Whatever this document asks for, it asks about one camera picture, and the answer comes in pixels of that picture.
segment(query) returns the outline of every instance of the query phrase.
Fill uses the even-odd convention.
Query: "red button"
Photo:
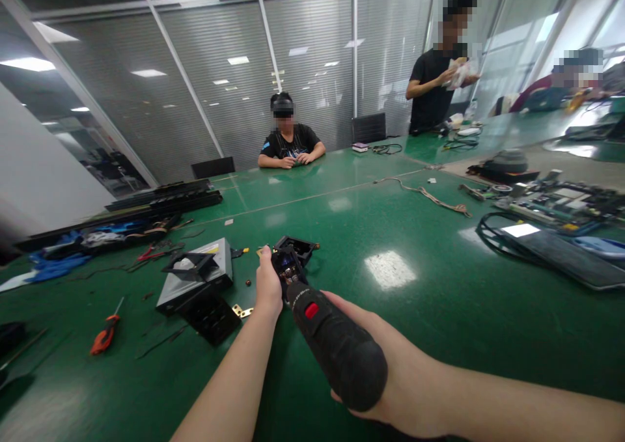
[[[312,320],[314,315],[318,311],[319,311],[319,306],[315,302],[313,302],[308,307],[306,307],[306,311],[304,313],[306,314],[306,318],[308,318],[309,320]]]

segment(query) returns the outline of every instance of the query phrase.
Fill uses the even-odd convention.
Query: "green workbench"
[[[556,137],[569,121],[557,114],[521,117],[487,120],[480,145],[488,148],[479,150]],[[497,133],[491,142],[489,131]],[[625,402],[625,294],[591,292],[558,273],[490,251],[475,234],[490,204],[459,192],[457,177],[424,169],[476,153],[443,153],[441,141],[430,135],[391,142],[398,140],[406,150],[395,156],[341,150],[290,171],[254,169],[223,177],[215,181],[223,203],[187,213],[185,219],[195,222],[169,238],[177,242],[203,228],[201,235],[184,240],[186,249],[221,237],[234,248],[249,247],[250,253],[232,261],[234,286],[223,294],[243,309],[254,304],[259,245],[273,244],[282,235],[318,242],[321,249],[307,266],[312,285],[377,312],[433,357]],[[394,180],[372,183],[386,176],[424,186],[448,204],[464,203],[473,217],[436,206]],[[427,184],[430,177],[437,183]],[[234,223],[226,226],[227,219]],[[616,232],[614,238],[619,237],[625,240]],[[187,328],[174,342],[137,360],[150,343],[183,324],[172,318],[141,336],[163,321],[154,310],[165,279],[163,263],[133,274],[108,271],[71,280],[131,263],[144,250],[109,253],[65,278],[0,296],[2,322],[25,320],[32,334],[49,327],[16,361],[13,380],[0,391],[0,440],[170,438],[236,334],[213,348]],[[21,258],[0,273],[0,281],[28,269]],[[245,285],[248,279],[251,287]],[[148,292],[154,296],[142,301]],[[122,296],[126,300],[113,345],[103,355],[90,356],[103,320]],[[245,393],[244,388],[232,391]],[[255,438],[320,437],[387,439],[381,428],[351,416],[330,398],[324,375],[284,311]]]

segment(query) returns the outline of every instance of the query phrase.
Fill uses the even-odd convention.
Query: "red screwdriver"
[[[119,308],[122,306],[122,302],[124,301],[124,297],[119,301],[119,305],[115,309],[115,313],[106,319],[106,327],[102,330],[98,336],[96,336],[96,340],[93,343],[93,347],[91,348],[91,355],[100,354],[105,352],[106,349],[111,345],[111,341],[113,341],[113,333],[115,332],[115,326],[117,322],[119,322],[119,315],[117,312]]]

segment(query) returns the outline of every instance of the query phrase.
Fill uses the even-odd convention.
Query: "circuit board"
[[[584,183],[537,180],[498,200],[498,208],[553,227],[561,234],[586,235],[600,225],[622,221],[625,195]]]

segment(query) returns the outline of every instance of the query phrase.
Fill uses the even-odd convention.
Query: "black t-shirt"
[[[466,44],[457,44],[453,51],[443,52],[430,49],[423,53],[412,69],[410,80],[418,80],[419,84],[425,84],[439,77],[449,68],[449,60],[466,57]],[[434,87],[430,92],[412,99],[412,116],[410,118],[410,130],[420,127],[435,126],[445,119],[449,109],[453,90],[446,87]]]
[[[314,150],[315,144],[319,141],[319,138],[310,126],[295,123],[293,125],[293,141],[291,143],[280,134],[280,130],[276,129],[267,136],[260,153],[271,158],[296,158],[298,154],[304,152],[310,154]]]

